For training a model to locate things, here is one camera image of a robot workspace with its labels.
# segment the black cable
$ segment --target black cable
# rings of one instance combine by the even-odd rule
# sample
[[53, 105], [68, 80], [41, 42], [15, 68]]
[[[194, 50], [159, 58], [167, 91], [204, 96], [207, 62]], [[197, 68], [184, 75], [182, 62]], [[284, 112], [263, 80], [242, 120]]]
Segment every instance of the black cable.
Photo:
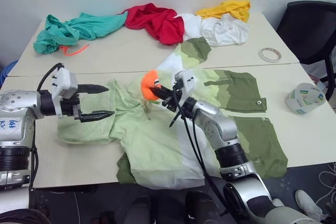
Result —
[[193, 131], [194, 131], [195, 143], [196, 143], [196, 146], [197, 146], [197, 150], [198, 150], [199, 156], [197, 154], [195, 145], [193, 143], [193, 140], [192, 140], [190, 132], [189, 132], [189, 128], [188, 128], [188, 124], [187, 124], [187, 121], [186, 121], [186, 118], [185, 118], [184, 111], [182, 110], [182, 108], [181, 108], [181, 106], [179, 104], [179, 101], [178, 101], [178, 99], [176, 97], [176, 89], [175, 88], [173, 88], [173, 99], [174, 99], [174, 102], [176, 103], [178, 109], [181, 112], [181, 118], [184, 121], [184, 126], [185, 126], [185, 129], [187, 131], [187, 134], [188, 134], [188, 137], [189, 137], [189, 141], [191, 143], [191, 146], [193, 148], [193, 151], [194, 151], [194, 154], [195, 154], [195, 156], [197, 158], [197, 161], [198, 161], [199, 165], [201, 166], [201, 169], [203, 171], [204, 177], [208, 181], [208, 183], [209, 183], [211, 189], [213, 190], [213, 192], [215, 193], [216, 197], [219, 199], [219, 201], [221, 201], [221, 203], [223, 204], [223, 206], [225, 208], [227, 208], [226, 200], [224, 199], [224, 197], [222, 196], [221, 192], [218, 190], [216, 184], [213, 182], [213, 180], [211, 179], [210, 175], [206, 171], [205, 164], [203, 162], [202, 153], [201, 153], [201, 150], [199, 148], [199, 144], [198, 144], [197, 137], [196, 137], [195, 121], [194, 121], [194, 118], [193, 118]]
[[[46, 74], [42, 77], [42, 79], [40, 80], [40, 83], [38, 84], [38, 87], [36, 89], [36, 91], [40, 91], [42, 88], [43, 83], [46, 81], [46, 79], [48, 78], [48, 76], [55, 70], [55, 69], [60, 69], [63, 68], [64, 65], [62, 63], [57, 63], [55, 64], [52, 68], [49, 69], [48, 72], [46, 72]], [[32, 143], [32, 149], [31, 149], [31, 171], [32, 171], [32, 176], [30, 178], [30, 184], [29, 184], [29, 189], [32, 190], [33, 189], [33, 185], [34, 185], [34, 180], [37, 174], [37, 170], [38, 170], [38, 153], [37, 153], [37, 147], [35, 144], [35, 131], [36, 131], [36, 124], [34, 121], [34, 135], [33, 135], [33, 143]]]
[[197, 150], [198, 150], [198, 154], [199, 154], [200, 159], [201, 159], [201, 161], [202, 161], [202, 163], [204, 165], [202, 153], [201, 153], [201, 150], [199, 148], [197, 137], [196, 137], [195, 117], [196, 117], [197, 112], [198, 112], [198, 110], [196, 110], [196, 112], [195, 112], [195, 114], [193, 116], [193, 132], [194, 132], [194, 139], [195, 139], [196, 147], [197, 147]]
[[40, 211], [35, 209], [17, 209], [0, 214], [0, 223], [50, 224]]
[[63, 68], [63, 64], [62, 63], [57, 63], [55, 64], [52, 68], [49, 69], [48, 72], [46, 72], [46, 74], [42, 77], [38, 87], [37, 87], [37, 90], [36, 91], [40, 91], [41, 88], [42, 88], [42, 85], [43, 83], [45, 82], [45, 80], [48, 78], [48, 76], [57, 68], [57, 69], [60, 69], [60, 68]]
[[192, 140], [191, 135], [190, 135], [190, 131], [189, 131], [189, 128], [188, 128], [187, 120], [185, 119], [184, 112], [183, 112], [181, 106], [179, 105], [179, 101], [178, 101], [177, 96], [176, 96], [176, 89], [174, 89], [174, 88], [173, 88], [173, 99], [174, 99], [174, 102], [176, 103], [177, 107], [179, 108], [179, 110], [181, 112], [181, 118], [182, 118], [182, 120], [184, 122], [185, 129], [187, 130], [187, 134], [188, 134], [191, 146], [192, 146], [192, 148], [194, 150], [194, 153], [196, 155], [197, 161], [199, 162], [199, 164], [201, 165], [201, 168], [203, 169], [203, 163], [201, 163], [201, 160], [200, 160], [200, 158], [197, 155], [195, 145], [194, 145], [193, 140]]
[[33, 144], [32, 144], [32, 149], [31, 149], [31, 171], [32, 171], [32, 176], [30, 178], [30, 184], [29, 184], [29, 190], [32, 190], [33, 185], [34, 185], [34, 180], [37, 174], [38, 170], [38, 154], [37, 154], [37, 147], [35, 145], [35, 131], [36, 131], [36, 124], [34, 121], [34, 135], [33, 135]]

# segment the olive green cloth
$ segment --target olive green cloth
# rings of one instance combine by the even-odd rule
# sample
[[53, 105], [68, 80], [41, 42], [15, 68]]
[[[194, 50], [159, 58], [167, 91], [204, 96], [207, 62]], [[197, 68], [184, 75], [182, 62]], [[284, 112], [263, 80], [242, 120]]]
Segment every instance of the olive green cloth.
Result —
[[[206, 61], [208, 58], [208, 53], [211, 51], [211, 48], [206, 42], [205, 38], [193, 38], [181, 43], [181, 52], [186, 55], [187, 58], [183, 60], [183, 66], [185, 68], [191, 68], [202, 62]], [[196, 59], [198, 62], [192, 64], [188, 63], [188, 60], [191, 58]]]
[[[219, 75], [213, 70], [196, 71], [195, 76], [199, 82], [196, 84], [193, 96], [217, 106], [220, 105], [217, 100], [219, 86], [215, 85], [216, 83], [207, 86], [204, 84], [218, 81]], [[160, 81], [162, 80], [161, 83], [169, 82], [160, 73], [159, 78]], [[112, 80], [106, 84], [109, 88], [108, 92], [83, 97], [81, 107], [84, 112], [113, 110], [116, 112], [115, 115], [90, 123], [80, 123], [65, 117], [58, 123], [60, 138], [68, 143], [77, 144], [105, 144], [115, 139], [120, 140], [128, 155], [128, 159], [123, 157], [119, 163], [118, 178], [123, 183], [132, 183], [131, 177], [127, 174], [129, 167], [136, 182], [143, 186], [184, 188], [188, 185], [186, 181], [192, 180], [195, 180], [197, 185], [199, 179], [202, 179], [202, 171], [194, 158], [183, 122], [177, 121], [169, 128], [174, 113], [151, 110], [151, 106], [157, 105], [141, 99], [140, 81], [141, 78], [128, 85], [126, 89], [116, 80]], [[246, 88], [241, 83], [239, 85], [241, 88]], [[234, 118], [234, 120], [238, 126], [238, 137], [242, 146], [248, 157], [256, 164], [260, 175], [262, 177], [282, 176], [286, 172], [287, 158], [281, 150], [271, 122], [266, 118]], [[219, 164], [205, 136], [202, 153], [207, 162], [207, 169], [211, 171], [209, 173], [213, 176], [219, 175]]]
[[136, 184], [135, 179], [131, 173], [131, 165], [128, 160], [127, 154], [124, 153], [117, 163], [119, 170], [117, 179], [122, 184]]
[[266, 98], [261, 98], [256, 78], [249, 73], [228, 70], [195, 70], [199, 80], [193, 96], [208, 99], [221, 109], [234, 112], [266, 112]]

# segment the white cable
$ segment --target white cable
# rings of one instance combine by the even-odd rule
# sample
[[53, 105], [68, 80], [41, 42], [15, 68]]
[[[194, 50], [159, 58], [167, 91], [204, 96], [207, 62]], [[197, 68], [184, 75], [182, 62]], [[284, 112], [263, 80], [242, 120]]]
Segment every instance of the white cable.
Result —
[[325, 194], [324, 196], [322, 196], [321, 198], [319, 198], [315, 203], [318, 204], [322, 199], [328, 197], [331, 193], [331, 203], [334, 203], [336, 200], [335, 200], [335, 196], [336, 196], [336, 183], [333, 185], [333, 186], [330, 186], [330, 185], [326, 185], [322, 179], [321, 179], [321, 175], [322, 174], [330, 174], [334, 177], [336, 177], [336, 162], [335, 163], [332, 163], [332, 167], [330, 165], [328, 165], [328, 168], [331, 170], [330, 171], [324, 171], [324, 172], [320, 172], [319, 174], [319, 181], [322, 185], [324, 185], [326, 188], [330, 188], [330, 191]]
[[127, 195], [124, 197], [124, 201], [122, 202], [121, 206], [119, 207], [118, 211], [114, 214], [115, 218], [117, 218], [118, 213], [120, 210], [124, 207], [124, 205], [127, 203], [128, 195], [131, 193], [130, 190], [128, 190]]
[[65, 194], [65, 191], [50, 191], [52, 194]]
[[80, 224], [80, 213], [79, 213], [79, 206], [78, 206], [78, 200], [77, 200], [77, 195], [74, 192], [73, 195], [75, 196], [75, 201], [76, 201], [76, 206], [77, 206], [77, 214], [78, 214], [78, 224]]

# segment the floor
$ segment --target floor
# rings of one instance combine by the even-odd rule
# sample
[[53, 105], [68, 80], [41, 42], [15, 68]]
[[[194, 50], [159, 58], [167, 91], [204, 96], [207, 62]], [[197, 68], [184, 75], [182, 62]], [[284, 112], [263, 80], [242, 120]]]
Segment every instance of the floor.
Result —
[[[289, 168], [283, 178], [265, 179], [264, 182], [272, 197], [280, 198], [283, 203], [294, 209], [299, 210], [295, 203], [295, 191], [298, 189], [305, 190], [314, 200], [329, 192], [329, 189], [322, 186], [318, 180], [320, 172], [328, 170], [327, 164]], [[334, 178], [324, 177], [323, 181], [334, 185]], [[215, 183], [222, 188], [224, 181], [215, 179]], [[102, 212], [113, 211], [115, 220], [121, 224], [124, 220], [128, 207], [139, 196], [150, 195], [159, 199], [159, 206], [164, 209], [166, 217], [160, 224], [166, 223], [183, 223], [183, 202], [185, 194], [189, 190], [150, 190], [138, 185], [120, 185], [118, 183], [102, 184], [93, 186], [90, 192], [81, 193], [82, 188], [77, 189], [76, 197], [80, 212], [81, 224], [90, 223], [92, 218], [99, 217]], [[207, 185], [193, 190], [202, 190], [208, 192], [220, 206], [219, 201], [215, 198], [213, 192]], [[58, 193], [48, 190], [39, 190], [37, 192], [38, 202], [48, 207], [50, 220], [53, 224], [74, 224], [79, 223], [77, 206], [74, 193]], [[325, 211], [325, 204], [330, 201], [326, 198], [321, 201], [319, 206]], [[223, 217], [223, 223], [235, 223], [230, 215]]]

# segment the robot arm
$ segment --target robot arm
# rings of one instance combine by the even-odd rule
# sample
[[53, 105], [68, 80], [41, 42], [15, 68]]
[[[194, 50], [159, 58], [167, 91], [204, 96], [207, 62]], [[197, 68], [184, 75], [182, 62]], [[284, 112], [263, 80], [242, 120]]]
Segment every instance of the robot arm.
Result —
[[255, 224], [318, 223], [294, 209], [272, 204], [265, 184], [240, 145], [235, 122], [212, 104], [188, 96], [194, 86], [192, 70], [178, 73], [175, 81], [173, 91], [163, 86], [152, 87], [151, 90], [164, 100], [163, 106], [173, 112], [179, 106], [184, 116], [193, 119], [204, 131], [216, 153], [221, 176], [227, 181], [223, 189], [226, 207], [236, 221], [250, 219]]
[[108, 89], [99, 85], [77, 84], [76, 76], [61, 64], [59, 66], [53, 76], [51, 93], [38, 88], [38, 91], [10, 90], [0, 94], [0, 213], [10, 205], [2, 196], [14, 195], [15, 199], [19, 199], [17, 202], [22, 202], [22, 195], [28, 197], [24, 187], [28, 188], [31, 180], [34, 180], [28, 166], [30, 153], [35, 149], [36, 119], [67, 115], [81, 122], [90, 122], [114, 113], [93, 111], [83, 114], [79, 93], [101, 93]]

